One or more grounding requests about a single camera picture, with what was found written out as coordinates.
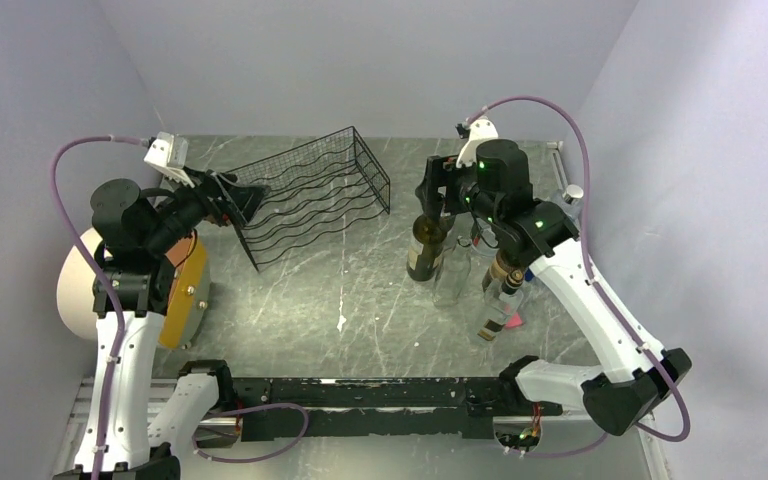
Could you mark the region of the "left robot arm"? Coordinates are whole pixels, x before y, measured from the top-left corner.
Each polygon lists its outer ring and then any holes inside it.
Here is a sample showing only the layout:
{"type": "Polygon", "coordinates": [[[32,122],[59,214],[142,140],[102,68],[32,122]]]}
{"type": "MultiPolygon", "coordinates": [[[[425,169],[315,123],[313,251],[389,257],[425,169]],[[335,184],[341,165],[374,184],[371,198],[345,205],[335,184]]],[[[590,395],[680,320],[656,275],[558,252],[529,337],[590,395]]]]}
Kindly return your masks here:
{"type": "Polygon", "coordinates": [[[97,364],[90,414],[69,479],[176,479],[179,455],[209,413],[233,409],[237,388],[227,364],[209,360],[185,370],[160,412],[149,412],[152,361],[173,324],[172,297],[186,284],[184,264],[169,252],[192,240],[199,223],[240,228],[269,189],[206,173],[194,185],[144,189],[114,179],[91,196],[94,247],[75,244],[93,274],[97,364]]]}

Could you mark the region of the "clear glass bottle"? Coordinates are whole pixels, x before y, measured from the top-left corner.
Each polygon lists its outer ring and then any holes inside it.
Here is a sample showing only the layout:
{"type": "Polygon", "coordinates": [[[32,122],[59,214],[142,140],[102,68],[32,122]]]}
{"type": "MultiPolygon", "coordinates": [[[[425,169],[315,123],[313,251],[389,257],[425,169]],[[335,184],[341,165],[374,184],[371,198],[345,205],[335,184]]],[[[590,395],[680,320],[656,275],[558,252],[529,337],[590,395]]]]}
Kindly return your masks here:
{"type": "Polygon", "coordinates": [[[432,288],[435,307],[453,306],[460,299],[471,272],[470,254],[471,241],[463,236],[444,252],[432,288]]]}

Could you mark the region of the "dark green wine bottle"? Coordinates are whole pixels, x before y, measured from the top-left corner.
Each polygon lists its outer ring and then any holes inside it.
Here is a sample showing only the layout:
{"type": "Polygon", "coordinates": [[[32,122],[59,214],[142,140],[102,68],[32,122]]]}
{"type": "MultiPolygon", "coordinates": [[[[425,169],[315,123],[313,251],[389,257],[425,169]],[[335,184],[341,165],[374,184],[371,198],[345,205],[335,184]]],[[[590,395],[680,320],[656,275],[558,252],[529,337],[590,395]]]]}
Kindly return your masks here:
{"type": "Polygon", "coordinates": [[[439,222],[427,215],[415,219],[406,261],[406,271],[412,280],[424,282],[434,277],[442,261],[447,234],[439,222]]]}

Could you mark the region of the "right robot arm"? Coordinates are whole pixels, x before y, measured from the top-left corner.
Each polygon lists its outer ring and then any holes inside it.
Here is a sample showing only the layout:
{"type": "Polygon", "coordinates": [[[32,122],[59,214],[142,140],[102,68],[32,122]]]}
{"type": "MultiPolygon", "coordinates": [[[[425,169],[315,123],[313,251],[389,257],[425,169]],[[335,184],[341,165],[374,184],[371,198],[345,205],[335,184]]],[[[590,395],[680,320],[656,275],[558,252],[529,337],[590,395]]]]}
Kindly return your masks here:
{"type": "Polygon", "coordinates": [[[596,354],[595,367],[536,357],[512,365],[513,378],[499,389],[508,412],[549,402],[583,410],[605,433],[621,436],[668,398],[687,410],[677,386],[690,357],[665,348],[634,319],[601,277],[573,220],[534,195],[528,157],[515,142],[486,140],[467,155],[428,157],[415,195],[433,223],[460,214],[486,222],[504,263],[540,280],[596,354]]]}

